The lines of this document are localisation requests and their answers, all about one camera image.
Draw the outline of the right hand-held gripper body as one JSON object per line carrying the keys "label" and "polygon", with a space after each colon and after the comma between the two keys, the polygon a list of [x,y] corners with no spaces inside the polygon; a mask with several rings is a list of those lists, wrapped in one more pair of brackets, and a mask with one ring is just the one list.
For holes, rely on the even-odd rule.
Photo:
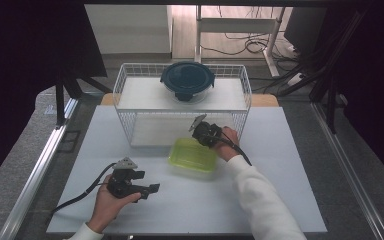
{"label": "right hand-held gripper body", "polygon": [[189,131],[201,145],[212,148],[218,142],[222,129],[216,124],[205,122],[206,114],[197,116],[191,124]]}

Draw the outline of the wooden table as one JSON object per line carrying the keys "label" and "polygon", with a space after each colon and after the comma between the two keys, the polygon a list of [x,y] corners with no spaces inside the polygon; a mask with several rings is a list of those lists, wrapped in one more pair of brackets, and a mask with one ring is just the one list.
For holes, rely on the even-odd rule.
{"label": "wooden table", "polygon": [[[112,105],[112,98],[112,93],[105,94],[101,100],[101,104]],[[253,107],[278,107],[279,103],[277,98],[271,94],[253,94],[251,105]]]}

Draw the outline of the black curtain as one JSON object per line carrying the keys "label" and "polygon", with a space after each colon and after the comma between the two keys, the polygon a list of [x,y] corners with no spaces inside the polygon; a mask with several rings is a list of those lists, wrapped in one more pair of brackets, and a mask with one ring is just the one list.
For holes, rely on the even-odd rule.
{"label": "black curtain", "polygon": [[0,166],[40,92],[106,75],[83,0],[0,0]]}
{"label": "black curtain", "polygon": [[371,0],[338,60],[344,114],[384,165],[384,0]]}

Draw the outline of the black metal stand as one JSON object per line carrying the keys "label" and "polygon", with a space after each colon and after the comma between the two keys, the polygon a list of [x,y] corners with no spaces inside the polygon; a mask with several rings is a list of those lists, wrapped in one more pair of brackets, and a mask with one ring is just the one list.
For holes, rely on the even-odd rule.
{"label": "black metal stand", "polygon": [[338,70],[338,61],[348,46],[352,35],[360,25],[364,15],[365,12],[363,10],[354,10],[352,14],[342,22],[342,25],[336,28],[329,40],[314,54],[310,55],[306,63],[300,63],[295,67],[294,71],[297,72],[306,66],[314,65],[316,60],[318,60],[319,67],[310,71],[300,82],[277,93],[278,97],[284,97],[315,82],[308,98],[311,103],[319,103],[323,97],[327,97],[325,124],[332,134],[336,133],[335,109],[337,106],[336,96],[338,93],[336,71]]}
{"label": "black metal stand", "polygon": [[[111,93],[112,90],[92,77],[81,77],[81,80],[98,89],[103,93]],[[68,95],[77,100],[82,97],[83,91],[74,77],[60,78],[55,85],[56,94],[56,128],[61,128],[66,122],[66,111],[64,105],[64,91],[67,91]]]}

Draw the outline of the aluminium rail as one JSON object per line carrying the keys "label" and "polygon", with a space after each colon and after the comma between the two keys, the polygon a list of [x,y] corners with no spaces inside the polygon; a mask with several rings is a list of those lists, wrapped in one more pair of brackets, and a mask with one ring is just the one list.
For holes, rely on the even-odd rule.
{"label": "aluminium rail", "polygon": [[14,207],[0,231],[0,240],[14,240],[27,212],[36,196],[36,193],[45,177],[56,149],[64,136],[68,122],[70,121],[79,101],[70,98],[64,106],[64,120],[61,126],[56,127],[48,138],[36,164],[29,175]]}
{"label": "aluminium rail", "polygon": [[348,155],[346,154],[338,137],[330,130],[329,126],[327,125],[327,117],[323,112],[322,107],[317,103],[311,103],[310,106],[323,133],[326,136],[330,148],[332,149],[345,178],[347,179],[351,191],[353,192],[356,201],[360,206],[360,209],[362,210],[371,231],[374,234],[374,237],[376,240],[384,240],[384,221],[381,218],[377,207],[371,200],[369,194],[360,181],[360,178],[354,170],[354,167],[351,164]]}

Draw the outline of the person's right hand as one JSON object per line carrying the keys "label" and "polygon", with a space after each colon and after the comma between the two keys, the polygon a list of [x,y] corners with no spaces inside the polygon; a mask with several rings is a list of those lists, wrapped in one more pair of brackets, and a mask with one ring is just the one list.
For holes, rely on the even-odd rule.
{"label": "person's right hand", "polygon": [[[239,140],[237,137],[237,132],[234,129],[231,129],[227,126],[222,128],[222,137],[227,140],[231,140],[235,145],[239,144]],[[228,162],[231,158],[238,155],[238,152],[231,148],[228,144],[224,142],[218,142],[213,150],[217,153],[217,155]]]}

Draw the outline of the white desk frame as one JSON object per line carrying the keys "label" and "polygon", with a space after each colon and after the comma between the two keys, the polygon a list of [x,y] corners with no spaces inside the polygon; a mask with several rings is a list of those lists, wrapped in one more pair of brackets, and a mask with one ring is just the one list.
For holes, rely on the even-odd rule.
{"label": "white desk frame", "polygon": [[282,7],[278,16],[272,19],[260,18],[203,18],[202,6],[196,6],[196,45],[194,60],[201,62],[202,33],[257,33],[268,34],[267,46],[263,55],[272,77],[279,77],[279,72],[273,60],[273,48],[282,24],[286,8]]}

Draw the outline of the green rectangular plastic container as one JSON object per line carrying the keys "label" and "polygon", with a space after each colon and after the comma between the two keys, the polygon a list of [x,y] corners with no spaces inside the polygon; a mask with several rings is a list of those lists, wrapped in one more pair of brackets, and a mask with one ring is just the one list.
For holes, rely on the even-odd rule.
{"label": "green rectangular plastic container", "polygon": [[209,179],[214,176],[217,155],[193,138],[179,138],[171,147],[168,164],[178,174]]}

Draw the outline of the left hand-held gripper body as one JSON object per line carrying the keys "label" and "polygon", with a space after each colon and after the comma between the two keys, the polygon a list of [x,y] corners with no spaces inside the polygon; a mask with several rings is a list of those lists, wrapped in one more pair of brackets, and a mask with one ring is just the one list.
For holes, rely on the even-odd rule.
{"label": "left hand-held gripper body", "polygon": [[116,198],[125,198],[133,193],[140,193],[142,199],[149,196],[148,187],[133,185],[137,165],[125,157],[113,166],[113,172],[107,184],[108,191]]}

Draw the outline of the white power strip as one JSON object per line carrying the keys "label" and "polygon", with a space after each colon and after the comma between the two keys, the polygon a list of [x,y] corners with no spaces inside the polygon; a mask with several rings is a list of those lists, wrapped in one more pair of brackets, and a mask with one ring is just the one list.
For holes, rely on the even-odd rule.
{"label": "white power strip", "polygon": [[298,82],[300,82],[304,77],[305,77],[304,74],[302,74],[302,73],[297,73],[295,76],[293,76],[293,77],[287,82],[287,85],[288,85],[288,86],[293,86],[293,85],[297,84]]}

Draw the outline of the person's left hand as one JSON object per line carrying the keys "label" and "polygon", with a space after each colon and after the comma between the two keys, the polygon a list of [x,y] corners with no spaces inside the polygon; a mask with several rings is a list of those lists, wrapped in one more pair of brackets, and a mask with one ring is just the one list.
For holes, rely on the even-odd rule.
{"label": "person's left hand", "polygon": [[107,189],[111,174],[107,175],[104,183],[98,189],[94,210],[86,225],[94,232],[101,234],[103,230],[117,217],[121,209],[140,199],[140,193],[133,193],[124,198],[114,197]]}

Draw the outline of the white table board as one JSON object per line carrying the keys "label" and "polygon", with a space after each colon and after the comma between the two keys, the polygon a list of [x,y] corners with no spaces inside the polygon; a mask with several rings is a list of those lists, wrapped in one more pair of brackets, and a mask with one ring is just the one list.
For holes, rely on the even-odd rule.
{"label": "white table board", "polygon": [[[251,108],[240,146],[253,166],[275,186],[306,233],[325,231],[325,223],[280,107]],[[89,219],[95,196],[75,202],[109,164],[130,157],[145,176],[141,184],[159,184],[157,193],[126,206],[105,230],[109,235],[246,235],[250,227],[224,161],[210,174],[180,169],[167,161],[166,148],[133,148],[116,111],[96,108],[62,192],[61,210],[48,230],[71,233]]]}

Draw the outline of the white wire shelf rack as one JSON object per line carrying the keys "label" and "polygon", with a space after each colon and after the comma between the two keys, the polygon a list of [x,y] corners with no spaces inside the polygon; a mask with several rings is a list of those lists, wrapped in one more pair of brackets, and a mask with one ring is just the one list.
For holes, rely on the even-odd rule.
{"label": "white wire shelf rack", "polygon": [[178,100],[161,81],[167,67],[147,63],[121,66],[113,104],[131,146],[170,146],[179,138],[190,138],[191,125],[200,115],[210,124],[243,130],[252,102],[243,65],[210,64],[214,84],[189,102]]}

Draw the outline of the white cabinet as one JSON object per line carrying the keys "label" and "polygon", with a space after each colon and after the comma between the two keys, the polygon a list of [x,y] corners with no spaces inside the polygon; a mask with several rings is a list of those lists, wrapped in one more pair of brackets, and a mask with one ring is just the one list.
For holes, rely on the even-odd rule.
{"label": "white cabinet", "polygon": [[170,5],[85,5],[102,54],[172,52]]}

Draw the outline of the round dark blue lidded container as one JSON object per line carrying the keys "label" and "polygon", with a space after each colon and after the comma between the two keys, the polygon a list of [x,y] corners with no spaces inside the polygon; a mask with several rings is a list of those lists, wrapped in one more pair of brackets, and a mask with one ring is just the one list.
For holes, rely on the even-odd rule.
{"label": "round dark blue lidded container", "polygon": [[208,89],[214,86],[215,75],[201,63],[183,61],[165,68],[160,82],[178,101],[192,102],[202,99]]}

